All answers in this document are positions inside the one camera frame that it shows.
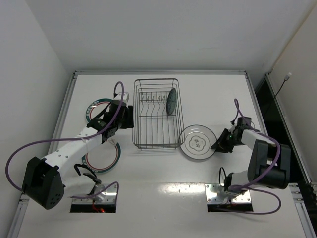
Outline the white plate teal rim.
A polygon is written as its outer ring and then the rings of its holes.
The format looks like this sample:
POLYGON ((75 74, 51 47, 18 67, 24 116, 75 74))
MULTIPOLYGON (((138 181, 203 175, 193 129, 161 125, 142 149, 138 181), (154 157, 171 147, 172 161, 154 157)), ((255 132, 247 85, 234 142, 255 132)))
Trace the white plate teal rim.
POLYGON ((211 149, 211 147, 216 141, 216 134, 200 124, 184 128, 178 136, 181 151, 194 161, 204 161, 212 157, 215 154, 215 149, 211 149))

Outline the blue floral green plate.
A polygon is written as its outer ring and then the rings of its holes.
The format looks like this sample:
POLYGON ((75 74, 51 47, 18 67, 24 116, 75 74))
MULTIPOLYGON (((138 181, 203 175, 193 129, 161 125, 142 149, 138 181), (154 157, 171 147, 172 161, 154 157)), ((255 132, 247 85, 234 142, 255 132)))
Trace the blue floral green plate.
POLYGON ((175 88, 172 88, 169 92, 169 95, 167 97, 166 101, 166 113, 167 115, 172 115, 172 113, 175 110, 176 104, 177 104, 177 91, 175 88))

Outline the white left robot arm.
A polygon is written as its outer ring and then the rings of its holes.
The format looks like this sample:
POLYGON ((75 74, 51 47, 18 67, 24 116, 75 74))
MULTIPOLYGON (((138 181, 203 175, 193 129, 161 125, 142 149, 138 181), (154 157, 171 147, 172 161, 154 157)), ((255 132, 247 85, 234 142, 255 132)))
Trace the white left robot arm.
POLYGON ((22 192, 47 210, 63 197, 93 199, 105 190, 95 172, 79 159, 104 144, 119 129, 133 128, 133 106, 128 94, 117 94, 113 101, 95 116, 74 141, 39 159, 32 158, 26 168, 22 192))

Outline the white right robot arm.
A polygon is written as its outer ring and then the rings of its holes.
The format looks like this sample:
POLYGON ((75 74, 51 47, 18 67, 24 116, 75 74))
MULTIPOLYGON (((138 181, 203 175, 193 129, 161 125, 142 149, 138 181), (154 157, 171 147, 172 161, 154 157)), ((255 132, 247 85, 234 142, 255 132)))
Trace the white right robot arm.
POLYGON ((246 145, 251 150, 248 168, 229 173, 224 180, 224 191, 232 194, 247 189, 266 187, 285 189, 290 181, 291 149, 251 127, 249 117, 237 119, 230 129, 225 128, 211 149, 232 153, 234 147, 246 145))

